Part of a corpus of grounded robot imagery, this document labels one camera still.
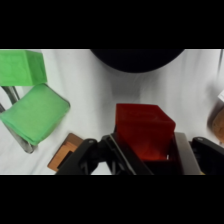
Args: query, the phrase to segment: white backdrop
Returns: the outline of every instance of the white backdrop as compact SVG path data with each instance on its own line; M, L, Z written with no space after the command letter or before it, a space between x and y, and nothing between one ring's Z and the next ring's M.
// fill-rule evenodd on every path
M187 49L154 72L127 74L99 61L89 49L36 49L44 54L48 85L71 103L71 110L38 149L27 155L0 122L0 174L54 174L47 164L69 133L81 138L110 134L117 103L159 105L189 140L202 136L219 144L208 128L224 103L220 49ZM31 87L18 87L24 96ZM0 89L0 102L10 102Z

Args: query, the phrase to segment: white table surface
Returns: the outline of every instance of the white table surface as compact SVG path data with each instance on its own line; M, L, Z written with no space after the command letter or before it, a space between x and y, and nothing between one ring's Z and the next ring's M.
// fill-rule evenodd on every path
M113 132L117 103L159 105L189 140L201 136L219 144L208 123L224 106L217 98L224 90L220 49L187 49L169 65L144 74L116 71L89 49L32 50L43 53L48 85L71 103L71 110L32 155L0 122L0 174L54 174L47 165L69 133L100 140ZM17 87L21 97L30 89ZM0 102L11 106L1 88Z

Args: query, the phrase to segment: red cube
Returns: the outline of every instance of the red cube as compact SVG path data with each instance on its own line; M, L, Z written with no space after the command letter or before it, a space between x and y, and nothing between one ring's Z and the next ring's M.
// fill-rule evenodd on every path
M167 160L176 124L158 106L118 104L116 126L118 137L140 159Z

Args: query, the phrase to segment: brown wooden block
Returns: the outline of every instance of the brown wooden block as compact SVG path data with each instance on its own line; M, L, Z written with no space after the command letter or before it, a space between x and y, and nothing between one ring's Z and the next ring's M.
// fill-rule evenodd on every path
M57 151L48 168L58 172L58 167L63 163L67 156L75 152L75 150L82 144L83 140L74 134L69 134L63 142L60 149Z

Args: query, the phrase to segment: black bowl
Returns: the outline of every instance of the black bowl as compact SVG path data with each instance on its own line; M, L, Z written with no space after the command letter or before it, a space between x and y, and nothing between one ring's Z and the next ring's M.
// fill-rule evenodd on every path
M170 63L185 49L91 49L105 64L130 73L149 72Z

